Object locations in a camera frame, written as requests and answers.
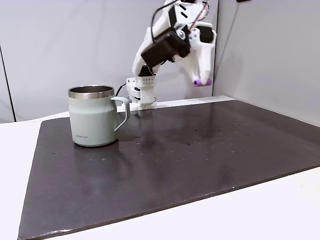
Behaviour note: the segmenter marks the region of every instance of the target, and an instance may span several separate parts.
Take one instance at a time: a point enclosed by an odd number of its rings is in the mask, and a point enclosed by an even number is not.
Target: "dark rubber mat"
[[[237,100],[132,112],[118,141],[98,148],[75,145],[68,118],[48,120],[18,239],[112,224],[319,165],[319,127]]]

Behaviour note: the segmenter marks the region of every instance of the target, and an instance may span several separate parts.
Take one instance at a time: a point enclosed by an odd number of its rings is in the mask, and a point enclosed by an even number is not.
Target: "mug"
[[[73,141],[84,147],[99,147],[117,140],[116,131],[129,119],[130,106],[125,97],[115,96],[112,86],[77,86],[68,90]],[[125,119],[118,126],[117,106],[125,106]]]

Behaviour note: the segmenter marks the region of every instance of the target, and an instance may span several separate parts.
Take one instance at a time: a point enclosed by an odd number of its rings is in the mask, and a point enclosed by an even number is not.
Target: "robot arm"
[[[179,62],[188,72],[195,87],[209,86],[211,52],[216,44],[212,24],[200,22],[209,9],[207,1],[166,0],[163,13],[152,29],[148,27],[144,41],[136,53],[126,88],[137,107],[154,108],[155,77],[165,61]]]

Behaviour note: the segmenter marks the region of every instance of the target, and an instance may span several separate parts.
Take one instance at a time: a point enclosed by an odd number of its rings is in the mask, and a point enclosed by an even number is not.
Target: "gray wall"
[[[320,125],[319,13],[319,0],[220,0],[214,95]]]
[[[1,0],[0,41],[17,120],[68,110],[67,89],[116,89],[132,65],[151,17],[164,0]],[[216,25],[218,0],[206,21]],[[158,101],[208,97],[178,64],[160,69]],[[121,96],[126,97],[125,88]]]
[[[14,115],[11,108],[7,81],[0,55],[0,124],[14,122]]]

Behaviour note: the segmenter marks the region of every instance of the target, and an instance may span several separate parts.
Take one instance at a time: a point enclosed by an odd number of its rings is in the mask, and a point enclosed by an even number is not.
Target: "mug handle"
[[[129,100],[125,97],[121,96],[114,96],[111,98],[112,101],[121,101],[124,103],[124,109],[125,109],[125,120],[120,123],[120,125],[114,130],[117,131],[129,118],[130,118],[130,103]]]

